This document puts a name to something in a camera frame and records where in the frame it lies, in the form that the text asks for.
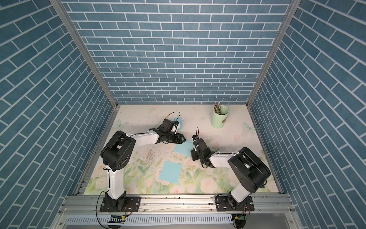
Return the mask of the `light blue square paper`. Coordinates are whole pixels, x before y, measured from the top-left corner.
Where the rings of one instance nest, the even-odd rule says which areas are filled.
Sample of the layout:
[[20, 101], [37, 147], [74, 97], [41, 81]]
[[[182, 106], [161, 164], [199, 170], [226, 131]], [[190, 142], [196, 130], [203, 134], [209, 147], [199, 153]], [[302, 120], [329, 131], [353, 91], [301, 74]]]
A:
[[182, 123], [183, 123], [183, 122], [182, 122], [182, 118], [181, 118], [181, 117], [175, 117], [175, 118], [174, 118], [174, 121], [178, 121], [178, 123], [179, 123], [179, 124], [178, 124], [178, 126], [179, 126], [179, 127], [181, 127], [181, 126], [182, 126]]

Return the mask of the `light blue paper front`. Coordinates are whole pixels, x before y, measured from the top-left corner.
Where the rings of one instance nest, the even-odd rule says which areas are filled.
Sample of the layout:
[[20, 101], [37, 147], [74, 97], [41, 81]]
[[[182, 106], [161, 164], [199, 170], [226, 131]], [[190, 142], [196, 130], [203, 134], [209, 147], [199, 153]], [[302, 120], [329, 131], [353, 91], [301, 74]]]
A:
[[165, 161], [159, 175], [159, 179], [173, 184], [178, 184], [182, 167], [182, 164]]

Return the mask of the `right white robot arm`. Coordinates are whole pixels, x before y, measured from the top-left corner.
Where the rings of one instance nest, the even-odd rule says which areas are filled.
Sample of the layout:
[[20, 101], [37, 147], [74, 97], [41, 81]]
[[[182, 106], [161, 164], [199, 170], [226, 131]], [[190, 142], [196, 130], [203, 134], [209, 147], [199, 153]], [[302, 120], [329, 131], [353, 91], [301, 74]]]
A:
[[237, 152], [223, 153], [212, 151], [202, 138], [193, 136], [194, 161], [199, 160], [203, 168], [229, 168], [239, 183], [228, 193], [226, 204], [234, 211], [249, 207], [245, 199], [259, 188], [264, 188], [271, 172], [249, 148], [244, 147]]

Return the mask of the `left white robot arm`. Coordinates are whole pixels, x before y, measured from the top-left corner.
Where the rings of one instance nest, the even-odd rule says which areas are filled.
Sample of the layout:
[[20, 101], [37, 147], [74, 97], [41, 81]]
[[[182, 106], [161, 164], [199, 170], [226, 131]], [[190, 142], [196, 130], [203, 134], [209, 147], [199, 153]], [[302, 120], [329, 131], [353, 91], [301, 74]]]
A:
[[124, 168], [128, 165], [133, 150], [150, 144], [182, 144], [186, 141], [183, 134], [177, 132], [179, 122], [164, 119], [157, 127], [147, 132], [129, 135], [117, 131], [108, 141], [101, 152], [101, 158], [108, 172], [109, 186], [105, 192], [100, 212], [121, 212], [131, 210], [137, 212], [138, 207], [132, 207], [133, 202], [139, 203], [140, 197], [129, 200], [124, 188]]

